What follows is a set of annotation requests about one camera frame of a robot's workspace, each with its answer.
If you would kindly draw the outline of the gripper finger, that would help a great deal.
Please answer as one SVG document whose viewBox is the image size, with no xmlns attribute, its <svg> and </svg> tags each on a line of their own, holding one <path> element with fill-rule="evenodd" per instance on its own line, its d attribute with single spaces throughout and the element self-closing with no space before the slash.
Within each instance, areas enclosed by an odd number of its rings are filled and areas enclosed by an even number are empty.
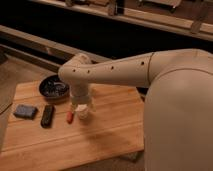
<svg viewBox="0 0 213 171">
<path fill-rule="evenodd" d="M 75 112 L 75 105 L 73 105 L 72 103 L 70 103 L 70 112 L 71 113 Z"/>
<path fill-rule="evenodd" d="M 94 111 L 94 106 L 93 106 L 92 101 L 88 103 L 88 108 L 89 108 L 89 110 Z"/>
</svg>

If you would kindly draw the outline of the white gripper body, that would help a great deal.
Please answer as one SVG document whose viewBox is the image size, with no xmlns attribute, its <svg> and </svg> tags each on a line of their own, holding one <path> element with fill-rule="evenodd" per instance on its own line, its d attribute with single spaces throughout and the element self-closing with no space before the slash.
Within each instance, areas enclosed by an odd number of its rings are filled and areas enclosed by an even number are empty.
<svg viewBox="0 0 213 171">
<path fill-rule="evenodd" d="M 72 84 L 70 86 L 70 99 L 75 105 L 88 104 L 91 102 L 91 95 L 88 84 Z"/>
</svg>

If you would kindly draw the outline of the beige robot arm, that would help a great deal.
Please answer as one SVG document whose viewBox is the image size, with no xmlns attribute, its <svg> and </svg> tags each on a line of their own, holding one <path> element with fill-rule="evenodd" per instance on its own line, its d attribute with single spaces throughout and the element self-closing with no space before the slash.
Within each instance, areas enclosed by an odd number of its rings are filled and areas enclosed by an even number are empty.
<svg viewBox="0 0 213 171">
<path fill-rule="evenodd" d="M 143 87 L 145 171 L 213 171 L 213 53 L 149 52 L 93 64 L 83 53 L 58 75 L 71 101 L 90 100 L 90 83 Z"/>
</svg>

